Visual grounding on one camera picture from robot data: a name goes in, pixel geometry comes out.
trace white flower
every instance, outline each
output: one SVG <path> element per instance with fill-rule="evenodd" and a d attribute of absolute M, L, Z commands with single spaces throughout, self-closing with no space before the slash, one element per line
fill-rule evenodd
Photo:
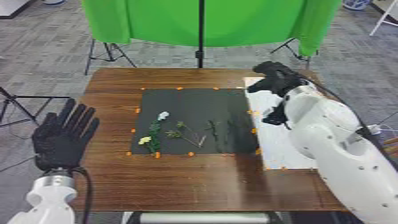
<path fill-rule="evenodd" d="M 163 111 L 161 113 L 159 113 L 159 115 L 157 115 L 157 121 L 161 121 L 161 120 L 164 120 L 164 118 L 168 117 L 168 112 L 166 111 Z"/>
<path fill-rule="evenodd" d="M 150 137 L 147 136 L 147 137 L 143 137 L 143 138 L 140 138 L 140 142 L 138 142 L 138 145 L 143 145 L 149 141 L 150 141 L 152 139 L 150 139 Z"/>

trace orange marker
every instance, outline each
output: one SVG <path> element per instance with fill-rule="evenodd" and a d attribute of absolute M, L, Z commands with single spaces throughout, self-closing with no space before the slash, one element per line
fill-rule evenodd
<path fill-rule="evenodd" d="M 262 150 L 257 149 L 257 150 L 255 150 L 255 155 L 260 155 L 260 154 L 262 154 Z"/>

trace black cable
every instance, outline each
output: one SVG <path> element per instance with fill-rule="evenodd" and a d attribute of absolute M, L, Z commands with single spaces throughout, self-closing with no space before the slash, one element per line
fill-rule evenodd
<path fill-rule="evenodd" d="M 90 207 L 92 207 L 92 180 L 90 175 L 83 167 L 72 169 L 72 172 L 79 173 L 85 177 L 86 189 L 85 189 L 85 204 L 83 204 L 83 221 L 81 224 L 88 224 Z"/>
<path fill-rule="evenodd" d="M 8 170 L 12 167 L 19 166 L 29 159 L 33 159 L 35 156 L 28 157 L 21 162 L 17 162 L 13 165 L 0 169 L 0 173 Z"/>
<path fill-rule="evenodd" d="M 348 106 L 348 104 L 346 104 L 346 102 L 344 102 L 344 100 L 339 98 L 339 96 L 337 96 L 337 94 L 332 92 L 332 90 L 323 86 L 323 85 L 319 85 L 303 75 L 300 75 L 300 77 L 301 77 L 301 79 L 307 81 L 307 82 L 310 82 L 312 84 L 314 84 L 314 86 L 335 97 L 335 99 L 339 100 L 339 102 L 346 105 L 346 107 L 349 108 L 349 110 L 351 110 L 351 112 L 353 112 L 353 115 L 355 115 L 355 117 L 356 117 L 356 120 L 358 120 L 358 124 L 360 124 L 360 127 L 362 127 L 362 137 L 369 140 L 369 142 L 372 143 L 372 145 L 374 145 L 374 147 L 376 147 L 376 149 L 378 149 L 378 151 L 379 151 L 379 153 L 381 153 L 381 155 L 383 155 L 383 157 L 385 157 L 385 159 L 387 159 L 387 161 L 388 161 L 388 163 L 390 163 L 390 165 L 392 165 L 392 167 L 394 167 L 394 170 L 398 171 L 398 164 L 394 163 L 394 161 L 390 160 L 390 158 L 388 158 L 388 155 L 387 155 L 387 152 L 383 151 L 383 147 L 381 147 L 381 144 L 379 144 L 379 142 L 378 142 L 378 140 L 376 140 L 376 138 L 374 138 L 374 136 L 372 136 L 372 134 L 371 134 L 371 131 L 369 131 L 369 128 L 367 128 L 367 126 L 365 126 L 365 124 L 363 124 L 363 121 L 362 121 L 362 119 L 360 119 L 360 117 L 358 117 L 358 114 L 356 114 L 356 112 L 355 112 L 355 110 L 351 109 L 351 107 Z"/>

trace green screen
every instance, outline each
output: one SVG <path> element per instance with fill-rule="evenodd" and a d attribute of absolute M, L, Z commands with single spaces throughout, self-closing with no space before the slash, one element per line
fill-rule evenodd
<path fill-rule="evenodd" d="M 339 0 L 205 0 L 204 46 L 300 40 L 310 56 L 323 40 Z M 111 43 L 140 39 L 196 46 L 198 0 L 83 0 L 92 37 Z"/>

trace wooden table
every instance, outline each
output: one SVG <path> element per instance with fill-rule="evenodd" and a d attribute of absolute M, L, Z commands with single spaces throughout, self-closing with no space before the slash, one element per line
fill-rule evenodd
<path fill-rule="evenodd" d="M 95 108 L 99 130 L 83 165 L 93 180 L 93 211 L 344 210 L 316 171 L 262 171 L 260 156 L 127 156 L 140 88 L 236 88 L 259 74 L 227 69 L 104 68 L 81 102 Z M 76 209 L 83 208 L 83 185 Z"/>

